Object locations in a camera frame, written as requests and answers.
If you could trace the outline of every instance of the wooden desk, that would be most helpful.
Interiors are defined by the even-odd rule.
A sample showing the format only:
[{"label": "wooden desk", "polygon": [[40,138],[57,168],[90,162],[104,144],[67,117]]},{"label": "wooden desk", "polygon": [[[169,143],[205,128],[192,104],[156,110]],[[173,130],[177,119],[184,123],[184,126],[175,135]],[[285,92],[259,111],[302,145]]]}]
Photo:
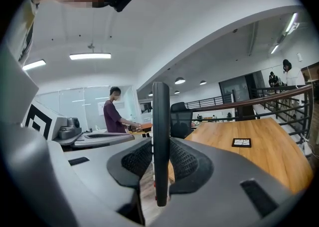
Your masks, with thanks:
[{"label": "wooden desk", "polygon": [[[234,138],[251,138],[252,147],[232,147]],[[311,167],[296,143],[272,118],[202,123],[187,140],[238,153],[275,177],[293,193],[313,178]],[[174,180],[171,163],[169,178]]]}]

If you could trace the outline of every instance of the round ceiling light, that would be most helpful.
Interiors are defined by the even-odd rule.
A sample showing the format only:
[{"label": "round ceiling light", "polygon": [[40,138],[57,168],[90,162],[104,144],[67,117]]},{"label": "round ceiling light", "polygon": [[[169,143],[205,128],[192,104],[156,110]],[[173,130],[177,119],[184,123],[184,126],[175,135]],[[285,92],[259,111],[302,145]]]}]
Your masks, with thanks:
[{"label": "round ceiling light", "polygon": [[184,83],[185,81],[186,81],[186,80],[185,80],[184,78],[179,77],[179,78],[176,78],[175,84],[176,84],[176,85],[179,85],[179,84]]}]

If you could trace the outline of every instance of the wooden handrail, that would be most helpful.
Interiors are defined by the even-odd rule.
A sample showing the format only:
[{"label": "wooden handrail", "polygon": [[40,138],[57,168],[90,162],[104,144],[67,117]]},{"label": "wooden handrail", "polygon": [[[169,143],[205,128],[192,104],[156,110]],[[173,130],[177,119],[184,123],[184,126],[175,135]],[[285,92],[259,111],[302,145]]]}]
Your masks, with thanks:
[{"label": "wooden handrail", "polygon": [[293,89],[283,93],[273,94],[273,95],[262,97],[262,98],[256,98],[256,99],[242,101],[242,102],[225,103],[222,105],[202,107],[202,108],[191,109],[191,110],[193,112],[202,112],[202,111],[233,109],[237,107],[244,107],[244,106],[250,106],[250,105],[256,105],[256,104],[260,104],[264,102],[274,101],[274,100],[280,100],[280,99],[292,97],[295,95],[303,94],[311,90],[312,90],[312,85],[307,85],[298,89]]},{"label": "wooden handrail", "polygon": [[296,85],[296,86],[276,86],[276,87],[264,87],[264,88],[251,88],[251,90],[253,91],[261,91],[261,90],[268,90],[268,91],[277,91],[277,90],[281,90],[281,91],[285,91],[285,90],[293,90],[296,87],[301,88],[304,87],[306,85]]}]

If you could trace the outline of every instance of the glass wall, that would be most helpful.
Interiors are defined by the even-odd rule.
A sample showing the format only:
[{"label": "glass wall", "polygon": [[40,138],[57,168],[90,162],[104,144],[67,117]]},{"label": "glass wall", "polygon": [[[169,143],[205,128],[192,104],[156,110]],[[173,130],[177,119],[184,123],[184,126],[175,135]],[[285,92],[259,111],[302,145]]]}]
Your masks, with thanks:
[{"label": "glass wall", "polygon": [[88,125],[86,122],[84,105],[85,99],[83,89],[59,91],[60,108],[58,112],[66,117],[77,117],[82,130],[86,131],[88,130]]},{"label": "glass wall", "polygon": [[247,83],[244,76],[220,82],[220,87],[223,95],[230,94],[234,90],[236,102],[249,100]]},{"label": "glass wall", "polygon": [[[140,112],[136,110],[131,86],[120,87],[121,100],[113,104],[121,117],[138,122]],[[109,99],[110,86],[77,88],[37,95],[34,99],[46,107],[66,116],[77,117],[83,131],[106,129],[103,106]]]},{"label": "glass wall", "polygon": [[109,87],[84,88],[84,108],[89,129],[106,129],[103,106],[109,99],[109,92]]}]

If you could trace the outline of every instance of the gray machine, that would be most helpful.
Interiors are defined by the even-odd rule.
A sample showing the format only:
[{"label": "gray machine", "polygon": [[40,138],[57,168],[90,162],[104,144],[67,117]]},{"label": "gray machine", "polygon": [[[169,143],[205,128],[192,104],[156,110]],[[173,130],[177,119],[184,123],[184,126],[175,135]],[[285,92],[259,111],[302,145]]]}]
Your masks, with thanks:
[{"label": "gray machine", "polygon": [[95,148],[134,140],[126,133],[83,132],[76,117],[65,117],[33,100],[23,124],[40,132],[63,148]]}]

